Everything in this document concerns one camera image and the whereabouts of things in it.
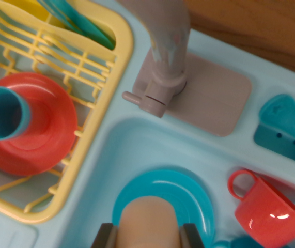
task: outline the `cup handle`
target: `cup handle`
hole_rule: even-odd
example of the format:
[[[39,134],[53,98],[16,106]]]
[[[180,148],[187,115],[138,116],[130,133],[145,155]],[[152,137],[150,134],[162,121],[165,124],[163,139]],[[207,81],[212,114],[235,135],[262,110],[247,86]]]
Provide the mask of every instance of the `cup handle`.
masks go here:
[[[230,242],[218,241],[215,244],[213,244],[211,248],[230,248]]]
[[[239,199],[239,200],[243,200],[244,197],[241,197],[241,196],[239,196],[239,195],[237,195],[235,193],[235,191],[234,191],[234,181],[238,176],[243,175],[243,174],[250,175],[254,179],[255,182],[257,181],[257,177],[247,169],[241,169],[241,170],[238,170],[238,171],[231,174],[231,176],[228,179],[228,191],[230,192],[230,194],[234,198]]]

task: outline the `faucet base plate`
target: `faucet base plate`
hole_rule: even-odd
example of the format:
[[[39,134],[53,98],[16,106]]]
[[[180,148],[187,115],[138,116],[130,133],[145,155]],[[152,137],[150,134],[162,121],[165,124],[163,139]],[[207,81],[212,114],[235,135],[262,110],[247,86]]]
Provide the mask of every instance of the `faucet base plate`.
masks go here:
[[[151,80],[153,55],[148,52],[132,92],[142,97]],[[166,114],[217,136],[235,128],[252,90],[250,80],[235,71],[187,53],[188,81],[174,96]]]

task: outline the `faucet spout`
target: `faucet spout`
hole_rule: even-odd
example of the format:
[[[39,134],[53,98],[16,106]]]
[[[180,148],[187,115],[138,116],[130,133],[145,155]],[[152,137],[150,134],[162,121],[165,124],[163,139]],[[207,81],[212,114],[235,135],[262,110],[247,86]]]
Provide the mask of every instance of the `faucet spout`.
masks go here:
[[[162,117],[173,95],[186,84],[185,57],[190,35],[190,17],[183,0],[117,0],[148,30],[153,62],[152,80],[144,96],[124,92],[123,98]]]

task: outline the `yellow plastic rack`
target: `yellow plastic rack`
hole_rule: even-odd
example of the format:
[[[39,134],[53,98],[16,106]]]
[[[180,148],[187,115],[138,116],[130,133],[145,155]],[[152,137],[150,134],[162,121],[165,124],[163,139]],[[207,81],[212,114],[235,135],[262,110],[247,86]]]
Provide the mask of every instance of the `yellow plastic rack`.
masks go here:
[[[5,75],[19,72],[16,66],[19,57],[32,60],[31,69],[37,73],[43,72],[41,65],[48,66],[61,75],[73,102],[89,109],[84,124],[75,131],[77,139],[72,150],[62,160],[64,166],[47,172],[58,177],[57,184],[24,208],[0,197],[0,212],[24,223],[47,221],[63,207],[132,53],[132,33],[121,16],[88,0],[69,2],[116,40],[114,50],[66,30],[35,0],[0,0],[0,10],[18,22],[10,22],[0,14],[0,46],[3,59],[7,61],[0,62],[0,68],[5,70]],[[94,100],[75,96],[72,93],[73,80],[90,87]],[[0,193],[4,194],[34,177],[17,178],[0,185]],[[50,199],[45,209],[32,211]]]

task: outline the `toy sink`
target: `toy sink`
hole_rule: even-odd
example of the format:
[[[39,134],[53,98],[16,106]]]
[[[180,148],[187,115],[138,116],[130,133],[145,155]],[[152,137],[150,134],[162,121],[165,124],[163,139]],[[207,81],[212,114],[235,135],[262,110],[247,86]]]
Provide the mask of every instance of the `toy sink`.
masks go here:
[[[121,97],[132,88],[149,51],[148,33],[114,0],[95,2],[115,10],[129,23],[134,37],[131,60],[61,211],[39,224],[24,224],[0,213],[0,247],[91,247],[100,224],[112,221],[123,187],[153,169],[185,171],[203,183],[213,205],[215,241],[244,234],[234,216],[238,202],[226,185],[228,176],[239,168],[277,179],[271,182],[295,203],[295,156],[279,154],[268,146],[277,133],[258,130],[258,113],[265,102],[278,94],[295,98],[295,73],[192,30],[188,51],[247,76],[252,93],[233,133],[226,137],[167,114],[159,119]],[[287,142],[295,146],[290,139]],[[56,183],[52,177],[46,181]],[[289,246],[295,248],[295,241]]]

